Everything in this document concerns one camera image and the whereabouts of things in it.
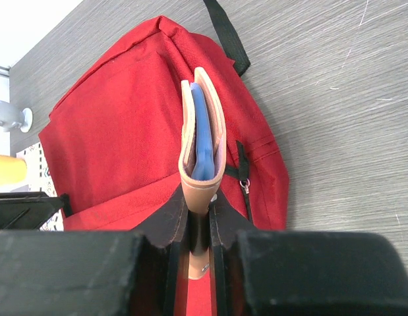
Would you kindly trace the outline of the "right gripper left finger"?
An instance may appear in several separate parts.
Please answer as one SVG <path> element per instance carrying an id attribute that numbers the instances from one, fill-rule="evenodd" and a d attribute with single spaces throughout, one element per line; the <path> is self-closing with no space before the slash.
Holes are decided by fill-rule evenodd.
<path id="1" fill-rule="evenodd" d="M 177 188 L 129 231 L 0 230 L 0 315 L 185 315 L 187 223 Z"/>

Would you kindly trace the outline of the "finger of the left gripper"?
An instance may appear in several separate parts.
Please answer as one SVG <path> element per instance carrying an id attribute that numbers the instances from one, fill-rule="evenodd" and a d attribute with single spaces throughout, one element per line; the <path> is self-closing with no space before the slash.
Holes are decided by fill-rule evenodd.
<path id="1" fill-rule="evenodd" d="M 64 196 L 49 197 L 45 192 L 0 193 L 0 230 L 36 230 L 58 210 Z"/>

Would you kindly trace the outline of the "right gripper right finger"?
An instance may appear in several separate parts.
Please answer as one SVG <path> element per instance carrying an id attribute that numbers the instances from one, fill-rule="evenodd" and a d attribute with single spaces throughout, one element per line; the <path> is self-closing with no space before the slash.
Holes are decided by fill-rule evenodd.
<path id="1" fill-rule="evenodd" d="M 408 315 L 408 274 L 383 236 L 256 228 L 210 205 L 214 315 Z"/>

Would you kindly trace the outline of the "red backpack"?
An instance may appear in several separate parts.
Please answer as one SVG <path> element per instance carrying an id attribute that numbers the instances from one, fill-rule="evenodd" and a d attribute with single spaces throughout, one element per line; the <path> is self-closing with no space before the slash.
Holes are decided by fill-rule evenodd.
<path id="1" fill-rule="evenodd" d="M 250 61 L 219 3 L 205 5 L 217 41 L 165 16 L 147 20 L 109 48 L 53 108 L 40 141 L 56 192 L 69 202 L 64 232 L 132 230 L 177 188 L 183 192 L 181 82 L 193 82 L 197 67 L 216 88 L 227 130 L 216 199 L 222 193 L 260 230 L 285 230 L 289 175 L 242 81 Z M 210 267 L 191 280 L 188 265 L 185 315 L 214 315 Z"/>

